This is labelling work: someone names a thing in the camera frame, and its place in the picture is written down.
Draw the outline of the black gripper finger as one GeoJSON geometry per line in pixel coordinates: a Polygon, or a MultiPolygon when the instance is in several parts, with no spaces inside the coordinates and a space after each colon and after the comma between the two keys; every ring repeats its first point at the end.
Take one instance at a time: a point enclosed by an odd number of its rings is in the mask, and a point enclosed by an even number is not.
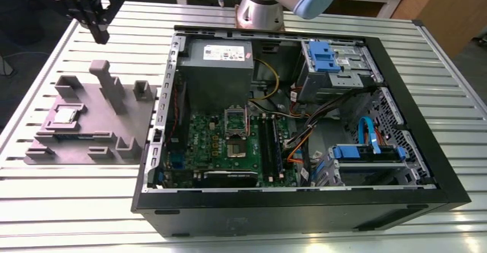
{"type": "Polygon", "coordinates": [[[90,30],[95,42],[100,44],[100,28],[94,8],[68,6],[68,14],[90,30]]]}
{"type": "Polygon", "coordinates": [[[98,29],[99,36],[96,37],[98,44],[106,44],[110,39],[107,28],[124,4],[126,0],[99,0],[100,11],[98,13],[98,29]]]}

